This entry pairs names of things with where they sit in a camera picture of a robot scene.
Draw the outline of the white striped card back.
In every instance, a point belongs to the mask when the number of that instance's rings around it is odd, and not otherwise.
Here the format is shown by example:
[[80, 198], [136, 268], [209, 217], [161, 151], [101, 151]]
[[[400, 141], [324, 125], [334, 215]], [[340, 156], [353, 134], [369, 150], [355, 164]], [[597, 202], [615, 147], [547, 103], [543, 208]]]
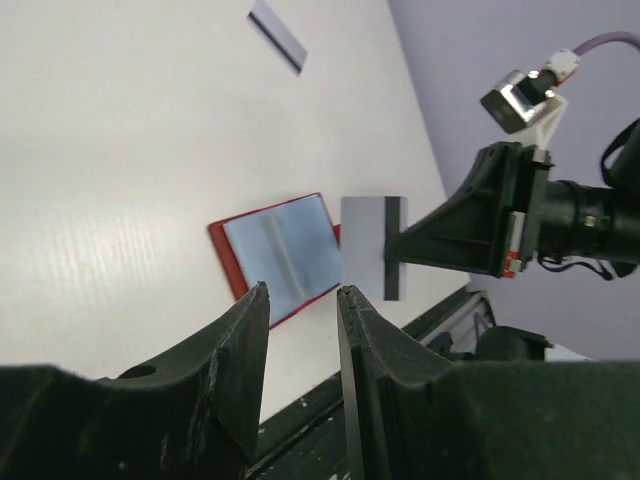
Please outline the white striped card back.
[[371, 302], [401, 301], [406, 269], [385, 258], [389, 240], [407, 227], [402, 196], [346, 196], [341, 199], [341, 283], [357, 287]]

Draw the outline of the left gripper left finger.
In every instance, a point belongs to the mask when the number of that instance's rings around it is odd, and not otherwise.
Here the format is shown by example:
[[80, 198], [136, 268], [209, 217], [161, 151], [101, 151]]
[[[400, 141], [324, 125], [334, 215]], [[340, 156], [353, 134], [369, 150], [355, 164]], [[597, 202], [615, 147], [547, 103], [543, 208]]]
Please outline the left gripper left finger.
[[1, 371], [5, 479], [241, 479], [256, 452], [269, 294], [114, 379]]

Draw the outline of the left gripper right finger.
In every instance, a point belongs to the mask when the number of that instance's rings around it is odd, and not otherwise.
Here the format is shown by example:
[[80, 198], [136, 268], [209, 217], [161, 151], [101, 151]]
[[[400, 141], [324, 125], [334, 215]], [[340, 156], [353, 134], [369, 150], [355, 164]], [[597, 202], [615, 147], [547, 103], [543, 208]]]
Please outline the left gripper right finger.
[[337, 293], [354, 479], [635, 479], [635, 362], [450, 361]]

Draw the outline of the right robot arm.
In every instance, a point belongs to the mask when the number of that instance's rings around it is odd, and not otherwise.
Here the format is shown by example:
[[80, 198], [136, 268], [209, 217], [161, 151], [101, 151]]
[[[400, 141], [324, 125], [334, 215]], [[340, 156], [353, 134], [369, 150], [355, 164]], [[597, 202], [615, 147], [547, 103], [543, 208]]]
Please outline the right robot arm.
[[587, 268], [606, 281], [639, 269], [639, 124], [600, 160], [601, 187], [552, 180], [548, 151], [519, 142], [481, 149], [455, 194], [387, 237], [390, 264], [512, 278], [531, 260], [554, 273]]

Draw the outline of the red card holder wallet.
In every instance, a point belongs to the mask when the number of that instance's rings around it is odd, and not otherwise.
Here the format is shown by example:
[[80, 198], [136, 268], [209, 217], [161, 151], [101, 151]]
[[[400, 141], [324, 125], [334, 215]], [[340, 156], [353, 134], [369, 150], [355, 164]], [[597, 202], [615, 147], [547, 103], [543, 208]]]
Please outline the red card holder wallet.
[[340, 227], [319, 192], [207, 227], [235, 299], [263, 282], [275, 327], [340, 284]]

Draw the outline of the white magnetic stripe card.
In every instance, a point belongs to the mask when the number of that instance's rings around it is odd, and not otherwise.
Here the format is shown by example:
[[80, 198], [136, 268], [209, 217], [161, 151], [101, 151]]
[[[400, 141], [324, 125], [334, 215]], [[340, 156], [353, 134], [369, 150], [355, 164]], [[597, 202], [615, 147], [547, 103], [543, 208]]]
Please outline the white magnetic stripe card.
[[303, 72], [308, 50], [267, 1], [255, 0], [247, 20], [296, 75]]

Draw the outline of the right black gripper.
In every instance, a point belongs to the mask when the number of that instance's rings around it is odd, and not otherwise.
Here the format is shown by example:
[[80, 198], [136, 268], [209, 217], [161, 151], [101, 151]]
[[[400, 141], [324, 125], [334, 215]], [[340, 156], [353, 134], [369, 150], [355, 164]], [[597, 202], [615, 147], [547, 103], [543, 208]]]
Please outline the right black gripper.
[[385, 259], [503, 278], [531, 260], [628, 276], [639, 268], [639, 189], [601, 167], [605, 188], [553, 181], [547, 151], [494, 143], [445, 203], [387, 239]]

